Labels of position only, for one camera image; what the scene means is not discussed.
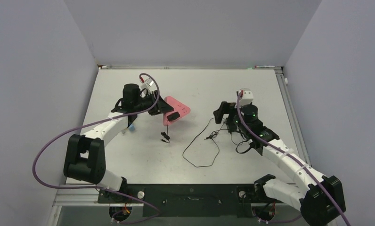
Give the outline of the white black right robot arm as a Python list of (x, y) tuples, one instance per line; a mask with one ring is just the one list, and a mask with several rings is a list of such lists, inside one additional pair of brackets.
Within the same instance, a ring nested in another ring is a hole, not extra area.
[(255, 105), (222, 101), (213, 115), (217, 124), (227, 115), (228, 131), (240, 132), (251, 149), (294, 182), (290, 185), (267, 174), (254, 183), (257, 200), (265, 202), (270, 198), (288, 204), (311, 226), (326, 226), (346, 211), (341, 181), (318, 172), (294, 154), (274, 131), (264, 126)]

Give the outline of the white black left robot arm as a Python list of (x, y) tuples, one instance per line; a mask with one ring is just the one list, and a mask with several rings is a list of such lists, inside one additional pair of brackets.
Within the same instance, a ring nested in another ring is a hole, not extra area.
[(150, 115), (158, 115), (174, 111), (158, 91), (148, 88), (146, 91), (146, 95), (142, 96), (139, 85), (124, 85), (122, 98), (108, 115), (109, 121), (69, 138), (63, 168), (66, 177), (109, 189), (109, 195), (115, 202), (127, 199), (128, 189), (123, 186), (126, 179), (106, 169), (105, 146), (133, 124), (138, 112), (148, 110)]

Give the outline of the pink triangular power strip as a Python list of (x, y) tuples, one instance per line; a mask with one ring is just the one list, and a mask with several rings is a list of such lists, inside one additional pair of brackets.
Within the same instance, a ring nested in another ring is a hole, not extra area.
[(173, 112), (179, 112), (180, 117), (175, 121), (167, 121), (166, 117), (173, 112), (164, 113), (163, 114), (163, 126), (170, 126), (174, 124), (175, 122), (177, 122), (178, 120), (180, 120), (181, 118), (187, 116), (191, 112), (190, 107), (188, 107), (187, 105), (183, 104), (182, 102), (180, 102), (179, 100), (171, 96), (165, 97), (164, 100), (174, 108)]

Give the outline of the black TP-Link adapter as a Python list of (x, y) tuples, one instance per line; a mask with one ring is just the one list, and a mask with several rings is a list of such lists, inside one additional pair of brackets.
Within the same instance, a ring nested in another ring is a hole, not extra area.
[(173, 113), (169, 114), (166, 118), (167, 118), (167, 121), (175, 121), (179, 117), (180, 117), (179, 112), (173, 112)]

